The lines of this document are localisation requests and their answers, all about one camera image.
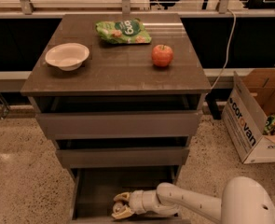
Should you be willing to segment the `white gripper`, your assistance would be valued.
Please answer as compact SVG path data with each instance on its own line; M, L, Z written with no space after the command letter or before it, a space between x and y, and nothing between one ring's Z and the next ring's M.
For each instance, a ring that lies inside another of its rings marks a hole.
M115 202L129 203L128 206L117 208L113 211L114 219L124 219L133 214L141 215L155 212L158 206L157 194L154 190L136 190L132 193L122 192L114 197Z

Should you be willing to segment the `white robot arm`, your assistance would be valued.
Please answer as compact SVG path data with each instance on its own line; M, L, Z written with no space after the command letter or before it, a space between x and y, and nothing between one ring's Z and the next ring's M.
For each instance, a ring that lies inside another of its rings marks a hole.
M267 191L245 176L229 180L221 198L160 183L153 190L120 193L114 197L114 202L114 219L148 212L171 216L184 207L214 224L275 224L275 205Z

